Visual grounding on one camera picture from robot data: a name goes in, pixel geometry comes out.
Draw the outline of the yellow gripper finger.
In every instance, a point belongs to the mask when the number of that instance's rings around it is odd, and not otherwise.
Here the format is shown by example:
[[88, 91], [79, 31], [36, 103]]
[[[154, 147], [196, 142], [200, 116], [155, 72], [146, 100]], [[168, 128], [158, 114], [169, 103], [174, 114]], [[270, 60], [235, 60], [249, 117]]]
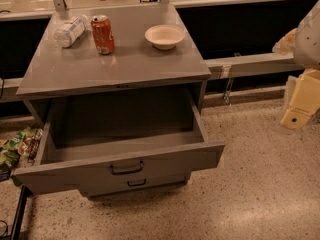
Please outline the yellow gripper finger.
[[320, 71], [307, 69], [299, 77], [289, 76], [284, 98], [280, 125], [291, 130], [303, 127], [320, 109]]
[[286, 55], [294, 50], [294, 43], [297, 29], [292, 29], [283, 36], [272, 48], [273, 53]]

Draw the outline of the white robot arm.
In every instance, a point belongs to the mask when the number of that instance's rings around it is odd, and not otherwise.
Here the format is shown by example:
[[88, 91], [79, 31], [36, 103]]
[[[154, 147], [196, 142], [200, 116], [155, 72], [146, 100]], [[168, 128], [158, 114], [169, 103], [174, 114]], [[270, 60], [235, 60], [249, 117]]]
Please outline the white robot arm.
[[287, 107], [280, 120], [286, 129], [303, 127], [320, 108], [320, 1], [272, 48], [280, 55], [292, 54], [294, 62], [304, 68], [298, 77], [286, 83]]

